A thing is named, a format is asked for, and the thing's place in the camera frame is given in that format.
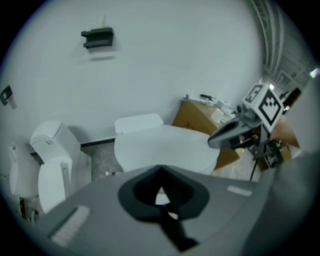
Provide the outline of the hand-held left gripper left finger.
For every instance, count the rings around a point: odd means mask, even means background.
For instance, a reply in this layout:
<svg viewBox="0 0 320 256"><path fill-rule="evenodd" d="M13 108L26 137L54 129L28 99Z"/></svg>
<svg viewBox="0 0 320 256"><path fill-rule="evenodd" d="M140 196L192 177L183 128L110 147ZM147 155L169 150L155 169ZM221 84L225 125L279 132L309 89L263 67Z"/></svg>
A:
<svg viewBox="0 0 320 256"><path fill-rule="evenodd" d="M163 221L165 207L156 204L157 194L164 184L163 165L157 165L126 181L118 191L123 209L138 221Z"/></svg>

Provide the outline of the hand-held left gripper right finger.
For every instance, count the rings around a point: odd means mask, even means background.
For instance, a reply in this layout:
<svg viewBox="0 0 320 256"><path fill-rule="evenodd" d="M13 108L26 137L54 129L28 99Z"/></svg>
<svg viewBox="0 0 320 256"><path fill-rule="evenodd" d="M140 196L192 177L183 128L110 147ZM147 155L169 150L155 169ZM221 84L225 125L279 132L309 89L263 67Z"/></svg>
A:
<svg viewBox="0 0 320 256"><path fill-rule="evenodd" d="M186 235L182 221L200 215L210 199L209 191L199 182L166 167L156 172L156 181L169 199L169 203L159 207L163 232L181 252L196 246L198 242Z"/></svg>

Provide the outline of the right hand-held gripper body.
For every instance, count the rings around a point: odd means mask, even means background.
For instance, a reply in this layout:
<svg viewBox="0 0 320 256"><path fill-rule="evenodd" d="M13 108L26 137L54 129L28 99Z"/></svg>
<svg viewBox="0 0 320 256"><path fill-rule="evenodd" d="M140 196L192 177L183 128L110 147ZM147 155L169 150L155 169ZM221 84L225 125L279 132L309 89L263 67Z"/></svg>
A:
<svg viewBox="0 0 320 256"><path fill-rule="evenodd" d="M254 85L237 106L234 120L239 126L229 140L230 148L247 148L255 159L272 155L270 137L283 110L281 100L268 85Z"/></svg>

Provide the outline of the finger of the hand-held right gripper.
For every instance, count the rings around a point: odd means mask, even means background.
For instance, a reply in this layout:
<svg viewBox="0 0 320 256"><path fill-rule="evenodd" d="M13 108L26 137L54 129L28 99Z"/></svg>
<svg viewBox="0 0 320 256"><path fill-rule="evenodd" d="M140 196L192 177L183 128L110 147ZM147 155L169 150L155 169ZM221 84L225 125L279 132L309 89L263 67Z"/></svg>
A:
<svg viewBox="0 0 320 256"><path fill-rule="evenodd" d="M238 117L227 121L212 134L207 144L213 149L231 148L240 146L248 137L248 125Z"/></svg>

